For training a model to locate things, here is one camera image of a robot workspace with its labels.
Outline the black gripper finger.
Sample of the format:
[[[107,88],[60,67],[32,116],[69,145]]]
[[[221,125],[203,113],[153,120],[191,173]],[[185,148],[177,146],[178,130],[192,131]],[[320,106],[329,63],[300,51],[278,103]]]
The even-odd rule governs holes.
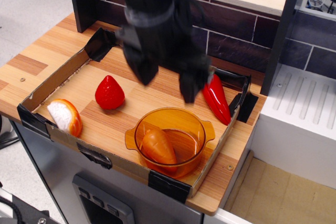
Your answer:
[[[208,83],[210,73],[204,72],[182,72],[180,74],[180,92],[185,103],[194,103],[197,94]]]
[[[123,51],[134,75],[144,86],[147,86],[157,74],[158,65],[152,63],[146,55],[135,48],[124,48]]]

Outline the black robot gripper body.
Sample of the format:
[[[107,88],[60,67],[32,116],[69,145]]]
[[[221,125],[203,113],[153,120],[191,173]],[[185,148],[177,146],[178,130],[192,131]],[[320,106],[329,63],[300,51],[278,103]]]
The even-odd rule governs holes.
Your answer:
[[[192,38],[189,11],[172,11],[159,15],[141,12],[126,13],[128,23],[117,31],[123,48],[135,48],[150,61],[178,73],[210,73],[210,59],[196,46]]]

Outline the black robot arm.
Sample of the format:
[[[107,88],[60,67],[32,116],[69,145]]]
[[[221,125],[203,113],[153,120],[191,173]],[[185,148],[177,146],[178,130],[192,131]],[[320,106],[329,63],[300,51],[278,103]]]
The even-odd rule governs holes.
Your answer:
[[[192,38],[190,0],[125,0],[127,24],[116,36],[137,79],[149,84],[159,67],[179,74],[185,103],[209,80],[211,61]]]

